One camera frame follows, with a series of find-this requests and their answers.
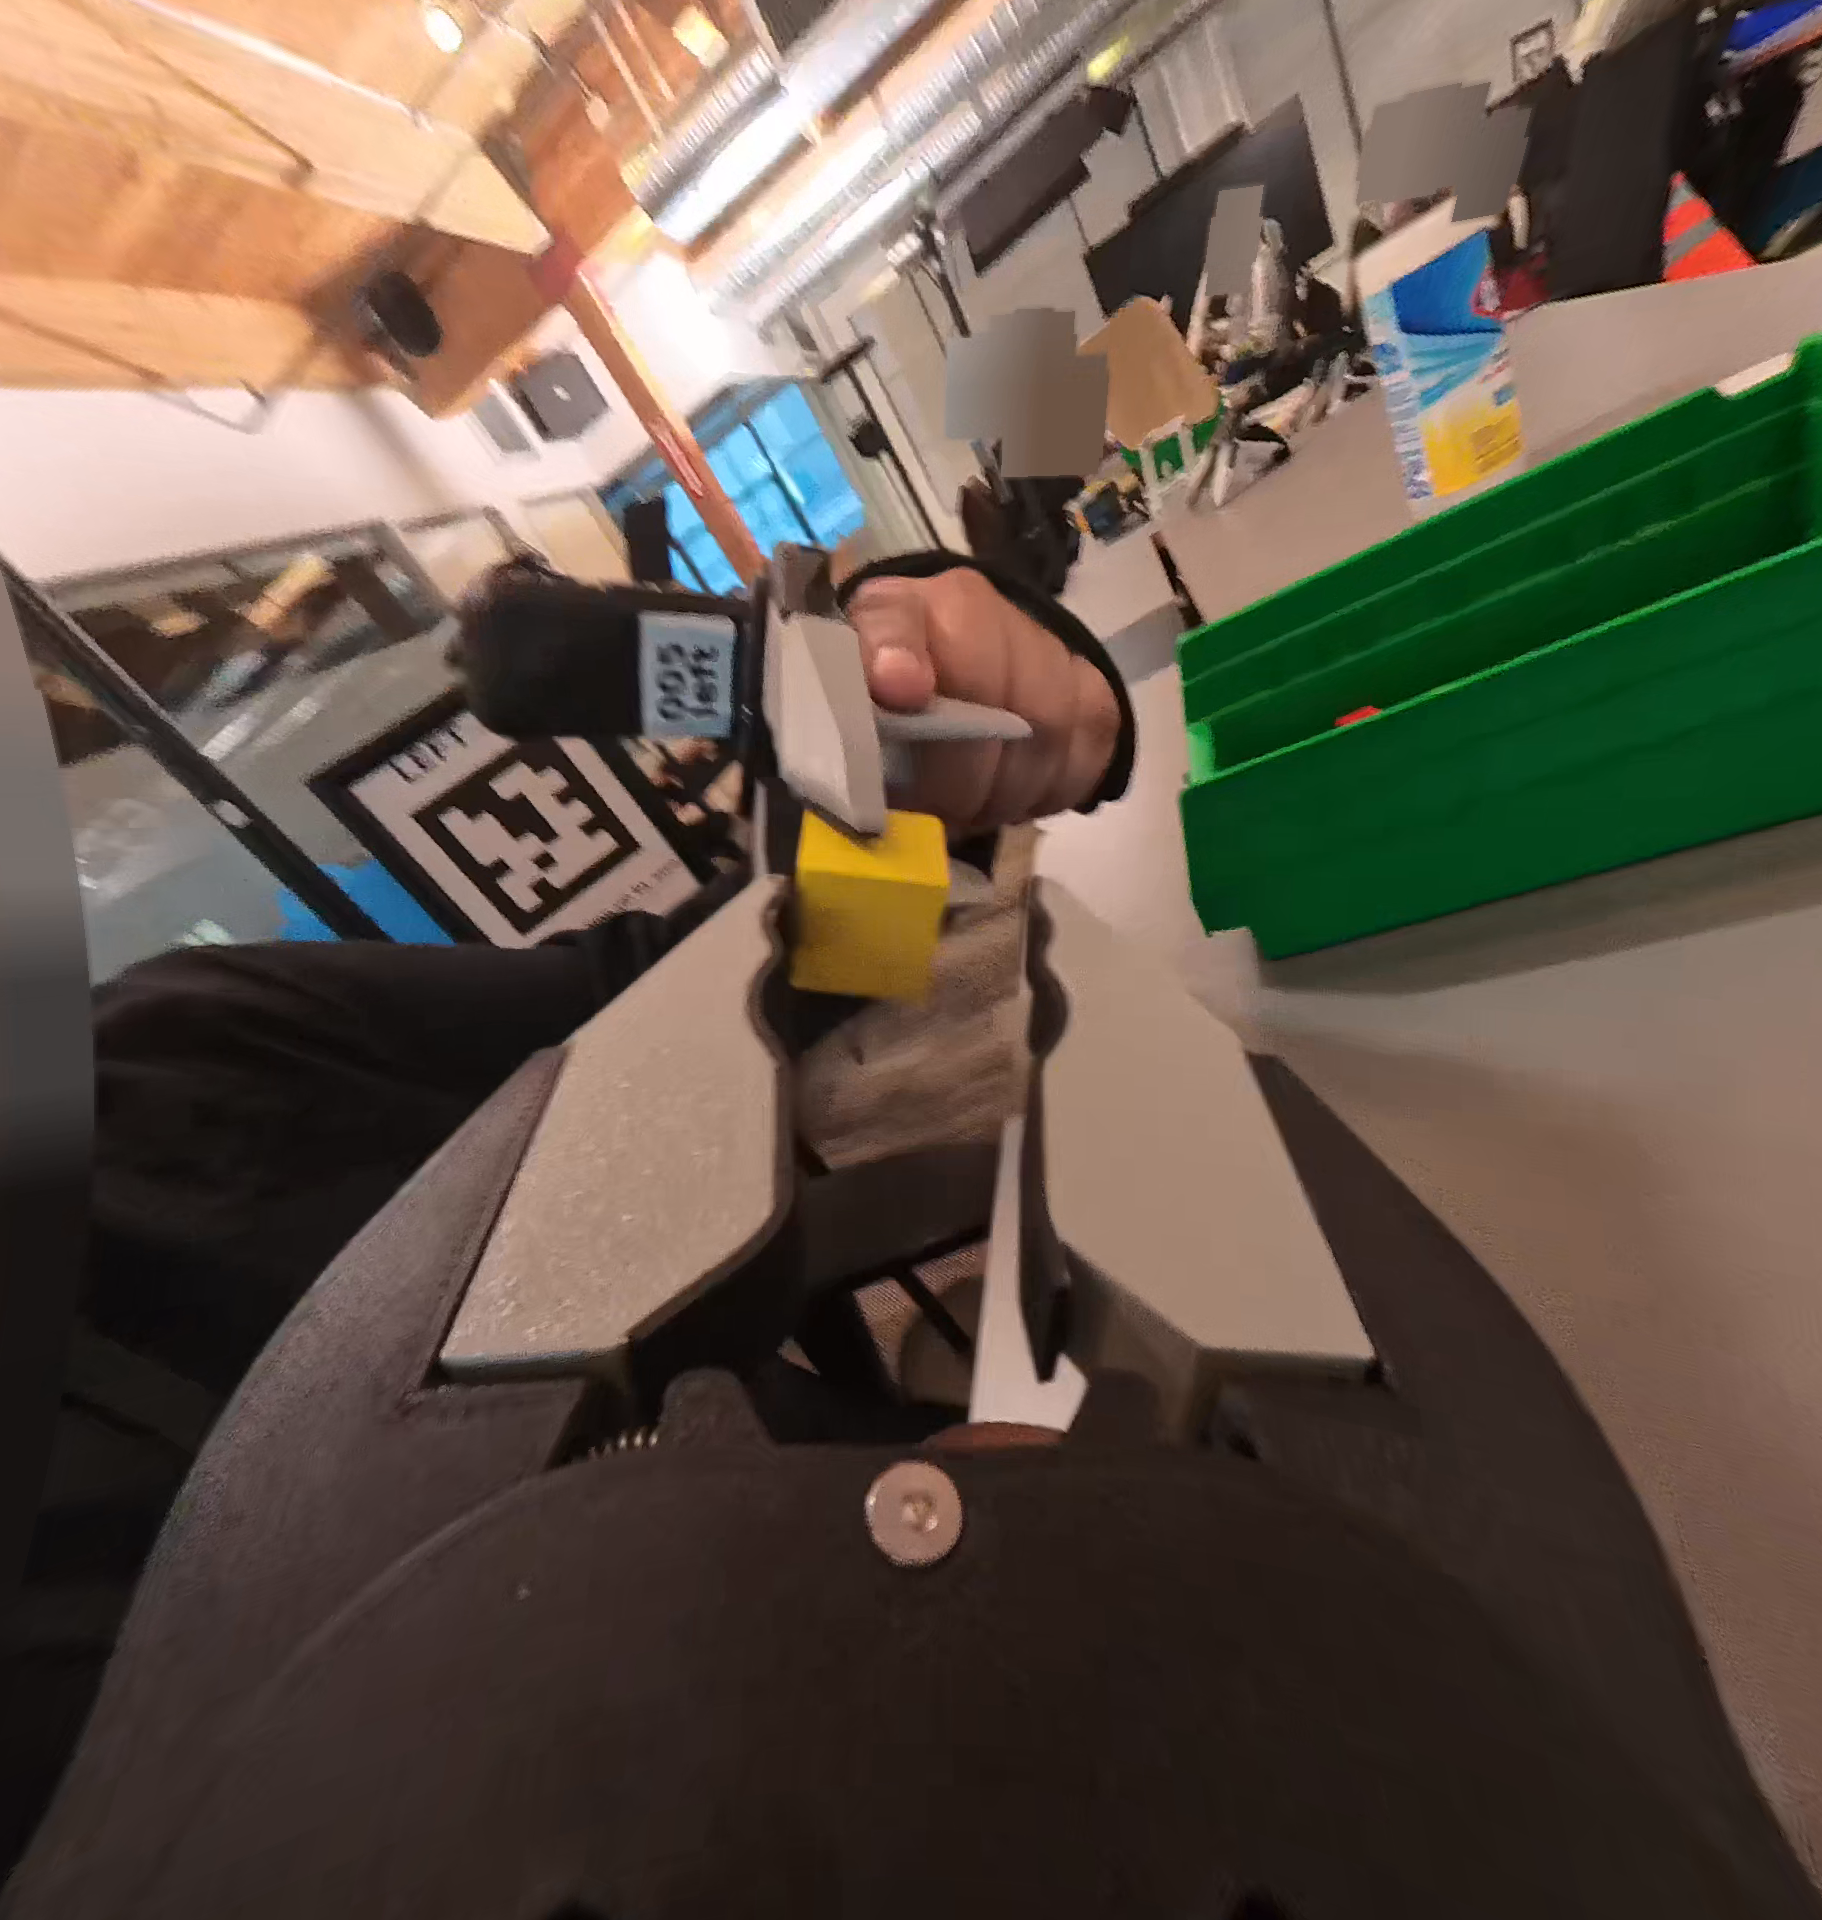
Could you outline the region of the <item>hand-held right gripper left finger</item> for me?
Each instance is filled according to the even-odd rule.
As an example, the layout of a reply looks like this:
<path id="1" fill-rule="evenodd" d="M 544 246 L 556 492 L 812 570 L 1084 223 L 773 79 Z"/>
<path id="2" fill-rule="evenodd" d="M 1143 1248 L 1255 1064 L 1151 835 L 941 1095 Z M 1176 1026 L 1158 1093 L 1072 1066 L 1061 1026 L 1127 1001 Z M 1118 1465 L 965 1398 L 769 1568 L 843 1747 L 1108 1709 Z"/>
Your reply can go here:
<path id="1" fill-rule="evenodd" d="M 791 1068 L 767 1012 L 787 881 L 749 880 L 588 1020 L 478 1253 L 453 1379 L 633 1379 L 699 1332 L 794 1195 Z"/>

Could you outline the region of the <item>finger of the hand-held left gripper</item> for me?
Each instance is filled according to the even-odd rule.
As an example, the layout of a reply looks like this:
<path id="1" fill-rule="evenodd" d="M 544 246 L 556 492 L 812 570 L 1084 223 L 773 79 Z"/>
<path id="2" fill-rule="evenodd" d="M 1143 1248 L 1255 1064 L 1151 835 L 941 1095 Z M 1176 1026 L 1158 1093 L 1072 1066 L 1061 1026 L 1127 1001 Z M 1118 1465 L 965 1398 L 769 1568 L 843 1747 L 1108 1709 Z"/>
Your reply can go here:
<path id="1" fill-rule="evenodd" d="M 775 611 L 762 646 L 762 719 L 775 770 L 850 837 L 889 826 L 882 743 L 863 643 L 845 619 Z"/>
<path id="2" fill-rule="evenodd" d="M 918 710 L 872 708 L 874 730 L 882 748 L 920 745 L 1011 745 L 1032 735 L 1031 724 L 1018 714 L 985 703 L 926 703 Z"/>

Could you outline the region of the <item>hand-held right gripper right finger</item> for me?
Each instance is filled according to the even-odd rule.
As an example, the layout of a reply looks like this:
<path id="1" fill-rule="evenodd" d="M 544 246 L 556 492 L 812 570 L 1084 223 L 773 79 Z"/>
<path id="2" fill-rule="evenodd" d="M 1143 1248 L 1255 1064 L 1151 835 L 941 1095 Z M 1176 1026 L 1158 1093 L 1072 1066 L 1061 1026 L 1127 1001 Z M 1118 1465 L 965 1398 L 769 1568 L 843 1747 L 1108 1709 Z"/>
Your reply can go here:
<path id="1" fill-rule="evenodd" d="M 1100 1373 L 1158 1431 L 1251 1379 L 1366 1381 L 1378 1354 L 1261 1073 L 1182 980 L 1041 877 L 1016 1115 L 1016 1419 Z"/>

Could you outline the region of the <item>yellow wooden cube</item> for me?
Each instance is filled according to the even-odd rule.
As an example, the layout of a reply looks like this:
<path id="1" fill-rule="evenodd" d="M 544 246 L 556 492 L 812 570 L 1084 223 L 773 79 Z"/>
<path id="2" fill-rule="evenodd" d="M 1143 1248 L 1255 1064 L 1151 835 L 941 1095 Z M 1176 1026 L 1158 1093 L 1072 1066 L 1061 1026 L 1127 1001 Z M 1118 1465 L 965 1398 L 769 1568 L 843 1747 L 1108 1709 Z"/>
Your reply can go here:
<path id="1" fill-rule="evenodd" d="M 890 809 L 876 835 L 803 818 L 788 981 L 801 994 L 923 1004 L 950 902 L 942 821 Z"/>

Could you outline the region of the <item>green plastic bin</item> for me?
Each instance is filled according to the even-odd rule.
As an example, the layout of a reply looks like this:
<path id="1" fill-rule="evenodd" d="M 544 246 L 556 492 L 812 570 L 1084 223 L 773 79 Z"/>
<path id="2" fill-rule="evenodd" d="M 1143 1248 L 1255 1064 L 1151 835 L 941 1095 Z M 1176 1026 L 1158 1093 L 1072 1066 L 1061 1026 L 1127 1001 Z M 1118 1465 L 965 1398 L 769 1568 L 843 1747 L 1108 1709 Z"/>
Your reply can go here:
<path id="1" fill-rule="evenodd" d="M 1269 957 L 1820 815 L 1822 334 L 1176 661 L 1191 900 Z"/>

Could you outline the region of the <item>grey desk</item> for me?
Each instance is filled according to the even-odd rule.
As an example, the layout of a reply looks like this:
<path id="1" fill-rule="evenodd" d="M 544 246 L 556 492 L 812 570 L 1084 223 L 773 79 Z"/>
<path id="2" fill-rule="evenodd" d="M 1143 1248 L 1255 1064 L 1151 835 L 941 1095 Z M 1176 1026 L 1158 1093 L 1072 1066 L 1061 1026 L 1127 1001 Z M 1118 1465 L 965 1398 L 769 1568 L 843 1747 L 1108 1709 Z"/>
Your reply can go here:
<path id="1" fill-rule="evenodd" d="M 1611 296 L 1567 371 L 1600 408 L 1638 358 L 1624 306 L 1682 307 L 1693 335 L 1695 301 L 1755 301 L 1776 335 L 1720 358 L 1790 350 L 1714 386 L 1737 392 L 1799 348 L 1781 293 L 1804 271 Z M 1191 568 L 1209 623 L 1412 527 L 1358 494 L 1390 489 L 1390 454 L 1347 443 L 1385 441 L 1383 411 L 1340 411 L 1200 533 L 1235 570 L 1217 590 Z M 1156 671 L 1117 649 L 1134 781 L 1058 818 L 1041 876 L 1165 951 L 1529 1317 L 1632 1487 L 1658 1597 L 1687 1606 L 1685 1679 L 1712 1681 L 1739 1787 L 1772 1806 L 1765 1843 L 1788 1838 L 1822 1893 L 1822 813 L 1269 957 L 1191 894 L 1178 643 Z"/>

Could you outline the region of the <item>person's left hand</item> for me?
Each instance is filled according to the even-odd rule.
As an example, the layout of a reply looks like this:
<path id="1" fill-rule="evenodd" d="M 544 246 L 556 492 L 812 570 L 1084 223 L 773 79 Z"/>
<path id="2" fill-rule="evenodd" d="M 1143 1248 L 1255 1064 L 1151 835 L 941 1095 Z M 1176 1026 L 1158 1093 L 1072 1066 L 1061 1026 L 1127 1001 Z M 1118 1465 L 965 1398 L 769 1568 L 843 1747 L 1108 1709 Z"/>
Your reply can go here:
<path id="1" fill-rule="evenodd" d="M 941 820 L 965 845 L 1125 797 L 1132 697 L 1108 649 L 1054 599 L 934 551 L 865 568 L 843 602 L 879 708 L 950 699 L 1028 725 L 1014 740 L 914 743 L 892 788 L 898 807 Z"/>

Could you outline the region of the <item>framed black-white marker sign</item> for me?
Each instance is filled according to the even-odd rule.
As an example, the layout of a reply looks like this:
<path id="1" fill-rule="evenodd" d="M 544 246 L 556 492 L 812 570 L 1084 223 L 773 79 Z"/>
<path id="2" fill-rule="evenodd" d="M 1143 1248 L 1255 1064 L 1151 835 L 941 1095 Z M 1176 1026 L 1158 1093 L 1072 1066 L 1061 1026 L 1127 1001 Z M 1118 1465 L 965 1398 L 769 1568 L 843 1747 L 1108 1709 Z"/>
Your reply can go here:
<path id="1" fill-rule="evenodd" d="M 709 876 L 620 743 L 507 737 L 458 687 L 323 763 L 307 790 L 454 943 L 534 948 L 665 916 Z"/>

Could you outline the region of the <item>green box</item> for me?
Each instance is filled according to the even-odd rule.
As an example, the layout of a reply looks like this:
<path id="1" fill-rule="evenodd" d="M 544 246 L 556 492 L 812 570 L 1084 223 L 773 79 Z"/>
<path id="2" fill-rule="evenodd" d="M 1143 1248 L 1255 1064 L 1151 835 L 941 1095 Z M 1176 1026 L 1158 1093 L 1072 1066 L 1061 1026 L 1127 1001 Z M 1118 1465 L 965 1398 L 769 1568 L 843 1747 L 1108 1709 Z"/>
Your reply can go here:
<path id="1" fill-rule="evenodd" d="M 1186 422 L 1172 418 L 1139 443 L 1118 443 L 1125 466 L 1151 492 L 1163 492 L 1182 478 L 1207 474 L 1214 460 L 1220 415 Z"/>

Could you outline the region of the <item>black round ceiling fixture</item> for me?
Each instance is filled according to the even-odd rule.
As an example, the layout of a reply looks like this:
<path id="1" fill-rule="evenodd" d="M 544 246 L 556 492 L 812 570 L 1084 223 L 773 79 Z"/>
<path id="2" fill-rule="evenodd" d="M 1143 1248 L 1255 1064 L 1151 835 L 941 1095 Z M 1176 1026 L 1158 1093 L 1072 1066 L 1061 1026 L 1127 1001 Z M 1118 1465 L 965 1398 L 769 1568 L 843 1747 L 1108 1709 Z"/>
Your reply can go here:
<path id="1" fill-rule="evenodd" d="M 352 318 L 360 344 L 397 369 L 408 371 L 444 350 L 444 323 L 405 270 L 370 275 L 352 297 Z"/>

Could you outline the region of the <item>tan wooden board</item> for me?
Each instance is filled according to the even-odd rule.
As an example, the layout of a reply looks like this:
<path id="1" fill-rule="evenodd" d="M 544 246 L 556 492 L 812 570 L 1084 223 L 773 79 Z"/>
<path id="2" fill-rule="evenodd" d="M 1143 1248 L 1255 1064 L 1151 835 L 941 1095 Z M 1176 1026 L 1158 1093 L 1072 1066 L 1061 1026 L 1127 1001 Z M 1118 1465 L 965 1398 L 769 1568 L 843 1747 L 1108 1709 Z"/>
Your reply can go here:
<path id="1" fill-rule="evenodd" d="M 1107 434 L 1122 448 L 1167 437 L 1174 419 L 1199 427 L 1220 413 L 1220 386 L 1160 300 L 1127 300 L 1079 352 L 1107 364 Z"/>

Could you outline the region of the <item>white blue wipes canister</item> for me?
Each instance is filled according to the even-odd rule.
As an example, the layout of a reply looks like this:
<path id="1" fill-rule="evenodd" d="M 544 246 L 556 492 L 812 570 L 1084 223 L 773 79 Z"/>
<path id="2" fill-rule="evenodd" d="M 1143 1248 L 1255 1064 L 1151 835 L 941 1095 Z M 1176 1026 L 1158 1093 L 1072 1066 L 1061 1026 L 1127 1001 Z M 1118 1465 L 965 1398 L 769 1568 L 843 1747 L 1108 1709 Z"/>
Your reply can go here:
<path id="1" fill-rule="evenodd" d="M 1521 469 L 1525 419 L 1488 226 L 1437 206 L 1363 252 L 1357 283 L 1412 512 Z"/>

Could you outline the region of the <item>orange traffic cone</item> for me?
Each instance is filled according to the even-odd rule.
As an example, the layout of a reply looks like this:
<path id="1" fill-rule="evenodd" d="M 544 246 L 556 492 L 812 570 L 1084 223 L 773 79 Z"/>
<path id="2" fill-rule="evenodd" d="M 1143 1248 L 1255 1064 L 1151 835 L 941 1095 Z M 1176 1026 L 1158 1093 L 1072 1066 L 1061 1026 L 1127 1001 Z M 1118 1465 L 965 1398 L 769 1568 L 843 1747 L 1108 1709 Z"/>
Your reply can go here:
<path id="1" fill-rule="evenodd" d="M 1669 179 L 1663 223 L 1663 280 L 1682 283 L 1739 273 L 1755 265 L 1755 254 L 1717 216 L 1705 193 L 1685 171 L 1675 171 Z"/>

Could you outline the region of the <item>black wall speaker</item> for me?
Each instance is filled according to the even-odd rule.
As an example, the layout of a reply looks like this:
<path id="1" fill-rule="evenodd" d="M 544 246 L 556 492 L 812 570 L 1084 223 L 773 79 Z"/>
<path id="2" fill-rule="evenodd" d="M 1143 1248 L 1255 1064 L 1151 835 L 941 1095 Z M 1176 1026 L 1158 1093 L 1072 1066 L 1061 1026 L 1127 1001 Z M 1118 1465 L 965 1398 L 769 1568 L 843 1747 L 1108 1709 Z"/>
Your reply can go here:
<path id="1" fill-rule="evenodd" d="M 532 432 L 547 443 L 585 437 L 610 411 L 610 404 L 585 358 L 552 348 L 512 371 L 505 382 Z"/>

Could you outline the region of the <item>silver ventilation duct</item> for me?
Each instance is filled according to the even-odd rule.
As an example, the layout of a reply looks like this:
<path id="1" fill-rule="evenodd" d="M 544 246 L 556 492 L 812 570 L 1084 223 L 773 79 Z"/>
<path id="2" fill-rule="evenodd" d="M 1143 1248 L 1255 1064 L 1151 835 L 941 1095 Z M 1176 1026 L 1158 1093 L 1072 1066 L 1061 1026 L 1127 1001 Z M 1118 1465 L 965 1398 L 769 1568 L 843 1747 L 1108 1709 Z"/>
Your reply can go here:
<path id="1" fill-rule="evenodd" d="M 830 3 L 771 25 L 627 165 L 649 256 L 771 318 L 897 241 L 1037 111 L 1122 84 L 1211 3 Z"/>

